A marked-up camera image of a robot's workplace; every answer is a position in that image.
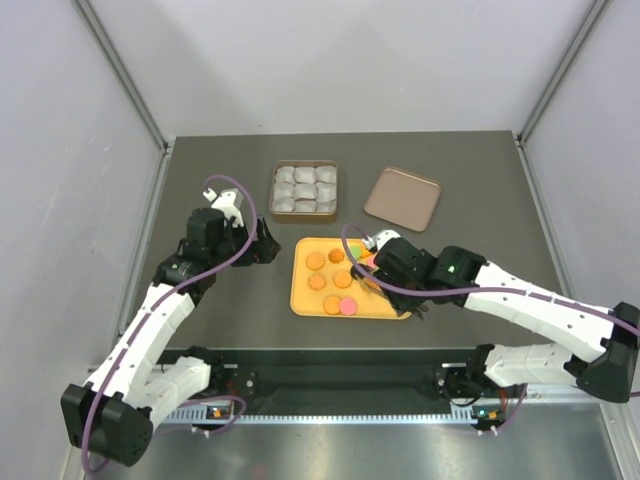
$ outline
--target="empty brown tray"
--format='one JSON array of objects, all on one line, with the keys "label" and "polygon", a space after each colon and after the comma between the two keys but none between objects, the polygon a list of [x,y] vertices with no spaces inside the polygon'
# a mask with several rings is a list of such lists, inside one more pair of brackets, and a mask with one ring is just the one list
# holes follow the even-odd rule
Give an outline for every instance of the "empty brown tray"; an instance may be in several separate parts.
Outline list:
[{"label": "empty brown tray", "polygon": [[385,168],[373,187],[364,211],[401,227],[422,232],[440,197],[440,185],[397,168]]}]

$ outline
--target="metal frame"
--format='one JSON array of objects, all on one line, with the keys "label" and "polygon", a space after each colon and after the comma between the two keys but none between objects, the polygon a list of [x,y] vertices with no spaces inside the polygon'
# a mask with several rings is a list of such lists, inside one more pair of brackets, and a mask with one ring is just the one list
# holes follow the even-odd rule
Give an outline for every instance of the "metal frame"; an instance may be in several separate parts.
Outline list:
[{"label": "metal frame", "polygon": [[91,2],[89,0],[71,0],[71,2],[78,11],[80,18],[89,29],[89,32],[96,41],[96,44],[102,51],[105,60],[113,70],[113,73],[124,89],[126,96],[131,101],[133,108],[140,116],[140,119],[147,128],[149,135],[151,135],[153,141],[158,145],[158,148],[166,151],[169,148],[169,142],[160,131],[153,115],[151,115],[151,112],[142,98],[142,95],[140,95],[140,91],[131,78],[127,67],[125,67],[124,62],[120,58],[118,51],[111,41],[111,38],[102,25],[100,18],[91,6]]},{"label": "metal frame", "polygon": [[538,182],[537,175],[535,173],[535,170],[533,169],[529,155],[527,154],[524,142],[519,141],[517,138],[515,138],[515,142],[518,154],[520,155],[520,161],[522,162],[522,168],[524,169],[524,174],[527,177],[529,189],[531,190],[531,195],[533,196],[533,203],[536,206],[538,217],[540,218],[540,223],[542,224],[542,231],[544,232],[545,239],[547,240],[547,245],[549,246],[551,261],[553,262],[553,266],[556,270],[556,275],[558,275],[560,288],[562,289],[563,295],[570,296],[569,292],[574,291],[573,285],[571,283],[571,278],[569,272],[567,271],[566,265],[562,260],[563,257],[560,252],[560,246],[556,241],[557,235],[551,222],[551,218],[547,213],[549,209],[547,208],[546,202],[544,200],[544,195],[542,194],[542,191],[540,189],[540,183]]},{"label": "metal frame", "polygon": [[569,69],[574,64],[576,58],[578,58],[578,55],[593,32],[598,20],[602,18],[602,15],[610,3],[611,0],[593,0],[591,3],[589,10],[582,19],[582,22],[580,22],[578,30],[573,35],[569,46],[562,54],[560,62],[556,66],[546,87],[542,91],[542,95],[536,102],[536,105],[533,107],[533,111],[529,114],[527,121],[522,127],[522,132],[518,135],[519,140],[526,142],[531,137],[533,130],[538,125],[538,122],[544,115],[549,103],[569,72]]},{"label": "metal frame", "polygon": [[[515,398],[510,399],[511,403],[516,402]],[[531,385],[527,389],[527,398],[524,404],[594,404],[599,400],[578,390],[564,385]],[[322,416],[300,416],[300,415],[244,415],[237,423],[243,425],[300,425],[300,424],[322,424],[322,425],[473,425],[477,419],[473,417],[474,407],[483,405],[495,405],[496,399],[480,399],[469,407],[450,405],[450,413],[430,413],[430,414],[408,414],[408,415],[322,415]],[[167,417],[163,425],[191,425],[223,424],[226,420],[209,419],[207,409],[209,404],[193,405],[175,410]]]},{"label": "metal frame", "polygon": [[160,197],[162,189],[164,188],[165,180],[167,179],[167,173],[169,171],[169,162],[171,161],[171,154],[173,153],[173,142],[162,154],[160,161],[158,162],[158,168],[151,185],[149,192],[149,198],[145,206],[145,214],[140,224],[138,231],[135,250],[133,258],[129,268],[127,269],[127,278],[125,281],[125,288],[123,291],[122,300],[120,303],[120,309],[118,310],[118,326],[116,328],[115,336],[113,339],[114,345],[120,338],[128,323],[133,319],[134,302],[140,279],[142,276],[142,267],[144,266],[144,260],[147,256],[147,248],[149,246],[149,238],[151,237],[151,231],[153,229],[153,223],[156,218],[156,213],[160,206]]},{"label": "metal frame", "polygon": [[627,405],[603,403],[602,418],[625,480],[640,478],[640,436]]},{"label": "metal frame", "polygon": [[83,480],[84,478],[80,449],[69,445],[58,480]]}]

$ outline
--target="white wall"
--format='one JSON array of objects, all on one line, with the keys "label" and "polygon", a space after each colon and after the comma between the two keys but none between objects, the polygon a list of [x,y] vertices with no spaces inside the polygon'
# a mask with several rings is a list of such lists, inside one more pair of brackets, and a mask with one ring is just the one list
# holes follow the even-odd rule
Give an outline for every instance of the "white wall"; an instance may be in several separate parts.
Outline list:
[{"label": "white wall", "polygon": [[639,18],[611,2],[528,144],[574,289],[600,305],[640,306]]},{"label": "white wall", "polygon": [[58,478],[159,159],[70,1],[0,2],[0,478]]},{"label": "white wall", "polygon": [[163,133],[519,131],[591,0],[92,0]]}]

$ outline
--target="pink cookie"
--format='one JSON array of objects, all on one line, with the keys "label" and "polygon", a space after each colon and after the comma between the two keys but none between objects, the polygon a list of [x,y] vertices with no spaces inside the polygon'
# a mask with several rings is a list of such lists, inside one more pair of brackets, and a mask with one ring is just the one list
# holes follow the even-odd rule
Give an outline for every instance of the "pink cookie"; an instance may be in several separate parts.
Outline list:
[{"label": "pink cookie", "polygon": [[367,265],[368,265],[369,267],[371,267],[372,269],[377,270],[377,269],[378,269],[378,267],[376,266],[376,264],[375,264],[375,263],[373,263],[373,259],[374,259],[374,258],[376,258],[376,256],[375,256],[375,255],[371,255],[370,257],[368,257],[368,258],[367,258]]},{"label": "pink cookie", "polygon": [[358,311],[358,304],[353,298],[343,298],[340,300],[340,313],[343,315],[355,315]]}]

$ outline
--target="orange tray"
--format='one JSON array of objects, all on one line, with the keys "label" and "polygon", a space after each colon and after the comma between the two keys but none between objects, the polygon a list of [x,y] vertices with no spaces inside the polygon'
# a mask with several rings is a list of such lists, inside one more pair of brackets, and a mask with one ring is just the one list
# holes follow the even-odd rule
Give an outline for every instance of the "orange tray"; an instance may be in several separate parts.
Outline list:
[{"label": "orange tray", "polygon": [[[364,250],[361,240],[348,240],[350,247],[360,247]],[[339,238],[303,238],[296,245],[296,254],[293,260],[293,280],[291,282],[291,309],[298,315],[313,317],[345,317],[345,318],[375,318],[386,320],[404,320],[410,313],[398,317],[387,300],[371,292],[368,287],[353,280],[347,288],[339,288],[333,283],[333,276],[339,270],[351,270],[351,262],[346,257],[340,263],[331,263],[328,254],[334,248],[342,248]],[[320,270],[311,270],[307,267],[307,256],[313,252],[324,255],[324,266]],[[312,290],[308,285],[309,277],[315,273],[321,273],[325,277],[326,286],[321,290]],[[324,311],[322,304],[327,297],[336,295],[340,298],[353,298],[358,304],[355,315],[329,315]]]}]

